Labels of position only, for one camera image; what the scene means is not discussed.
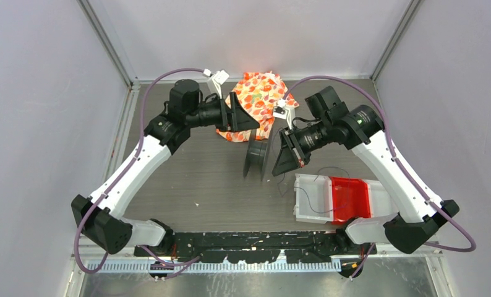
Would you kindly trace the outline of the black cable spool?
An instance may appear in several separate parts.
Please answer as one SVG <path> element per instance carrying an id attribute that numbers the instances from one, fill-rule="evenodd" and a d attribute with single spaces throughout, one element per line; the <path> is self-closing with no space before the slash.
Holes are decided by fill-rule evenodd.
<path id="1" fill-rule="evenodd" d="M 256 129 L 250 131 L 242 175 L 245 178 L 251 168 L 257 168 L 260 172 L 260 180 L 263 181 L 273 139 L 268 136 L 266 139 L 258 140 L 256 132 Z"/>

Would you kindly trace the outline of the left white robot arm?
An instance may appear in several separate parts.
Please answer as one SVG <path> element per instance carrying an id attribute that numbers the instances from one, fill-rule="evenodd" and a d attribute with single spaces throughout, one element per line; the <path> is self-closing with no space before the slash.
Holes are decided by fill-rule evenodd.
<path id="1" fill-rule="evenodd" d="M 158 256 L 173 248 L 171 231 L 158 220 L 131 220 L 124 214 L 150 175 L 190 137 L 193 128 L 215 126 L 224 132 L 259 128 L 231 92 L 226 101 L 217 92 L 203 96 L 199 83 L 178 80 L 169 91 L 164 110 L 143 129 L 132 155 L 88 197 L 77 195 L 71 209 L 80 234 L 108 254 L 127 245 L 147 245 Z"/>

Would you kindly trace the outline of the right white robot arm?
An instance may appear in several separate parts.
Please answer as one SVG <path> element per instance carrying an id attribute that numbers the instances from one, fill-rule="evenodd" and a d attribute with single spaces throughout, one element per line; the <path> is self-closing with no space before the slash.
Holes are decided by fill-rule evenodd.
<path id="1" fill-rule="evenodd" d="M 383 185 L 397 208 L 395 213 L 373 218 L 350 218 L 337 230 L 337 248 L 352 254 L 361 244 L 390 243 L 411 254 L 425 244 L 446 222 L 459 212 L 454 200 L 442 200 L 429 191 L 418 176 L 414 181 L 430 196 L 425 200 L 398 166 L 391 153 L 383 121 L 367 105 L 352 111 L 333 87 L 327 86 L 307 97 L 305 102 L 314 120 L 304 128 L 284 128 L 280 132 L 281 150 L 275 161 L 274 176 L 306 166 L 311 153 L 330 143 L 338 143 L 360 158 Z"/>

